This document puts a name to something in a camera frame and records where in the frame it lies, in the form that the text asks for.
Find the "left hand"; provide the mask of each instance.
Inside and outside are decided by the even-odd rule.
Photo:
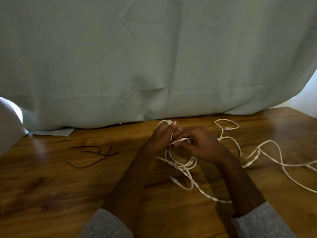
[[[180,132],[182,129],[173,121],[170,126],[167,122],[161,123],[152,134],[151,138],[143,145],[141,151],[150,156],[157,156],[164,151],[171,142],[171,136],[177,136],[176,130]]]

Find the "black string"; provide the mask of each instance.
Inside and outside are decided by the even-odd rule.
[[[105,158],[107,158],[108,156],[113,156],[113,155],[116,155],[117,153],[119,153],[118,151],[117,152],[115,152],[115,153],[113,153],[113,154],[109,154],[109,152],[110,152],[110,150],[112,149],[112,146],[110,147],[110,149],[108,150],[108,153],[105,155],[105,154],[101,154],[100,152],[101,152],[101,148],[100,147],[98,147],[98,146],[77,146],[77,147],[70,147],[70,148],[84,148],[84,147],[97,147],[97,148],[99,148],[99,151],[98,151],[98,153],[96,153],[96,152],[92,152],[92,151],[80,151],[81,153],[94,153],[94,154],[98,154],[98,155],[103,155],[103,156],[105,156],[104,158],[102,158],[102,159],[100,159],[100,160],[98,160],[98,161],[96,161],[96,162],[94,162],[94,163],[92,163],[92,164],[90,164],[90,165],[87,165],[87,166],[85,166],[85,167],[77,167],[77,166],[73,166],[70,162],[66,162],[66,163],[68,163],[71,167],[73,167],[73,168],[76,168],[76,169],[84,169],[84,168],[87,168],[87,167],[90,167],[90,166],[92,166],[92,165],[94,165],[94,164],[97,164],[99,161],[101,161],[101,160],[104,160]]]

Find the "hand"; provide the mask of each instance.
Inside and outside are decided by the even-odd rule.
[[[182,148],[207,162],[218,163],[221,158],[230,152],[213,136],[212,132],[204,126],[188,128],[180,132],[176,140],[193,138],[192,140],[179,141],[173,148]]]
[[[176,130],[182,130],[177,127],[176,121],[173,121],[170,126],[167,122],[161,123],[154,131],[151,138],[141,148],[141,151],[146,155],[157,156],[168,147],[172,134],[173,137],[177,136]]]

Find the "tangled cable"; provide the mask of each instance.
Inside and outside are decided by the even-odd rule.
[[[231,128],[231,127],[222,127],[220,124],[217,123],[217,122],[220,121],[220,120],[225,120],[225,121],[231,122],[231,123],[235,124],[236,127],[234,127],[234,128]],[[162,122],[167,122],[168,125],[170,125],[170,124],[172,123],[171,120],[162,120],[158,125],[160,125]],[[238,125],[236,122],[233,122],[233,121],[231,121],[231,120],[229,120],[229,119],[218,119],[218,120],[214,121],[214,123],[215,123],[217,126],[219,126],[219,127],[221,128],[221,135],[220,135],[220,137],[219,137],[217,140],[220,141],[220,140],[222,140],[222,139],[231,139],[231,140],[236,144],[236,146],[237,146],[238,149],[239,149],[239,157],[242,157],[241,148],[240,148],[239,144],[237,143],[237,141],[236,141],[234,138],[230,137],[230,136],[225,136],[225,137],[223,137],[224,130],[237,129],[237,128],[239,128],[239,125]],[[181,139],[181,140],[177,140],[177,141],[174,141],[174,142],[170,143],[170,145],[174,144],[175,142],[183,141],[183,140],[186,140],[186,139],[192,139],[192,138],[183,138],[183,139]],[[275,144],[275,145],[278,147],[279,154],[280,154],[280,160],[281,160],[280,162],[277,161],[277,160],[275,160],[275,159],[273,159],[273,158],[270,157],[267,153],[265,153],[264,151],[261,150],[260,147],[263,146],[263,145],[266,144],[266,143],[269,143],[269,142],[272,142],[273,144]],[[167,153],[169,154],[169,156],[170,156],[170,158],[173,160],[173,162],[172,162],[172,161],[169,161],[169,160],[167,159]],[[314,167],[311,166],[311,164],[317,163],[317,160],[314,160],[314,161],[311,161],[311,162],[308,162],[308,163],[305,163],[305,164],[284,164],[284,163],[283,163],[283,158],[282,158],[281,149],[280,149],[280,147],[278,146],[278,144],[277,144],[276,142],[274,142],[273,140],[267,140],[267,141],[265,141],[265,142],[259,144],[259,145],[256,147],[256,149],[255,149],[248,157],[242,157],[242,158],[248,159],[248,158],[252,157],[255,153],[256,153],[256,155],[253,157],[253,159],[252,159],[250,162],[248,162],[246,165],[243,165],[243,166],[242,166],[243,168],[244,168],[244,167],[247,167],[247,166],[249,166],[249,165],[251,165],[255,160],[257,160],[257,159],[259,158],[259,155],[260,155],[260,154],[264,154],[265,156],[269,157],[273,162],[275,162],[275,163],[277,163],[277,164],[280,164],[280,165],[282,166],[282,169],[283,169],[284,173],[286,174],[286,176],[287,176],[288,178],[290,178],[291,181],[293,181],[294,183],[298,184],[299,186],[301,186],[302,188],[304,188],[304,189],[306,189],[306,190],[309,190],[309,191],[311,191],[311,192],[317,193],[316,190],[307,188],[306,186],[304,186],[304,185],[300,184],[299,182],[297,182],[296,180],[294,180],[294,179],[286,172],[286,170],[285,170],[285,168],[284,168],[284,166],[287,166],[287,167],[302,167],[302,166],[305,166],[305,167],[307,167],[307,168],[309,168],[309,169],[311,169],[311,170],[317,172],[317,169],[315,169]],[[170,179],[173,181],[173,183],[177,184],[178,186],[180,186],[180,187],[182,187],[183,189],[186,189],[186,190],[191,190],[191,189],[194,188],[194,186],[196,186],[196,188],[200,191],[200,193],[202,193],[202,194],[203,194],[204,196],[206,196],[207,198],[210,198],[210,199],[212,199],[212,200],[214,200],[214,201],[221,202],[221,203],[223,203],[223,204],[231,203],[230,200],[229,200],[229,201],[219,200],[219,199],[217,199],[217,198],[215,198],[215,197],[211,197],[210,195],[207,195],[201,188],[199,188],[199,185],[193,180],[192,175],[191,175],[191,173],[189,172],[189,170],[192,169],[192,168],[194,168],[194,167],[196,166],[196,164],[197,164],[197,158],[196,158],[196,157],[192,156],[186,164],[182,164],[182,163],[176,161],[176,160],[173,158],[173,156],[171,155],[171,152],[170,152],[169,150],[165,150],[165,159],[160,158],[160,157],[156,157],[156,158],[157,158],[157,159],[160,159],[160,160],[163,160],[163,161],[167,162],[169,165],[173,166],[175,169],[180,170],[186,177],[188,177],[188,178],[190,179],[190,181],[191,181],[191,187],[190,187],[190,188],[184,187],[178,180],[176,180],[174,177],[172,177],[172,176],[170,175]]]

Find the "wooden floor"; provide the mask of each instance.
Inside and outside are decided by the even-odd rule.
[[[213,122],[227,118],[239,129],[225,131],[247,156],[258,144],[276,141],[284,162],[316,159],[317,120],[291,108],[269,109],[251,116],[210,115],[175,119],[182,127],[204,125],[217,132]],[[122,124],[93,130],[75,130],[70,137],[25,136],[0,159],[0,236],[76,237],[101,206],[103,197],[120,179],[158,121]],[[235,145],[224,144],[238,154]],[[74,146],[97,145],[118,155],[86,169],[102,157]],[[267,144],[263,150],[278,158]],[[183,160],[188,154],[181,154]],[[306,168],[287,168],[295,180],[317,190],[317,174]],[[260,156],[247,172],[298,237],[317,237],[317,194],[291,182],[281,168]],[[137,221],[136,237],[235,237],[230,204],[203,196],[196,188],[186,191],[169,180],[183,180],[181,173],[155,159],[151,164]],[[207,194],[229,199],[224,182],[212,164],[198,161],[193,179]]]

